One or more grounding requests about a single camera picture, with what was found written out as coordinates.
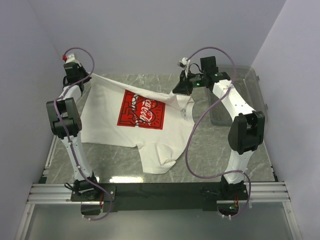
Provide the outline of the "white t-shirt red print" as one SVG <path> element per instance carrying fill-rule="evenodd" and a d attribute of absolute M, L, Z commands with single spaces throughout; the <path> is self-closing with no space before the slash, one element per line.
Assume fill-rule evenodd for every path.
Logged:
<path fill-rule="evenodd" d="M 194 127 L 191 96 L 158 93 L 94 74 L 81 113 L 83 143 L 136 147 L 142 171 L 165 174 Z"/>

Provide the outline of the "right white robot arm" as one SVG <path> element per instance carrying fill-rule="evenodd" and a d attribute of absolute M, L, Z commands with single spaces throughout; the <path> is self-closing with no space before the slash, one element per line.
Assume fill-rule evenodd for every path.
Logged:
<path fill-rule="evenodd" d="M 232 120 L 228 133 L 231 153 L 225 173 L 219 175 L 221 180 L 216 193 L 230 200 L 246 190 L 245 172 L 254 151 L 263 143 L 265 115 L 243 99 L 229 75 L 219 71 L 214 56 L 201 58 L 199 73 L 191 73 L 191 61 L 186 57 L 178 65 L 183 70 L 172 92 L 189 96 L 194 88 L 205 87 L 217 97 L 217 104 L 223 104 Z"/>

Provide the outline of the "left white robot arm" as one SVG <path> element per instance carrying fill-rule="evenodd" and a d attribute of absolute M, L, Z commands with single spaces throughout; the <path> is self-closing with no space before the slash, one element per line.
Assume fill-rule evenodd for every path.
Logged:
<path fill-rule="evenodd" d="M 78 62 L 66 62 L 62 94 L 57 100 L 48 101 L 46 110 L 52 133 L 65 146 L 74 171 L 74 183 L 64 186 L 72 191 L 72 199 L 97 201 L 102 191 L 90 167 L 81 141 L 82 122 L 76 101 L 82 96 L 84 83 L 91 77 Z"/>

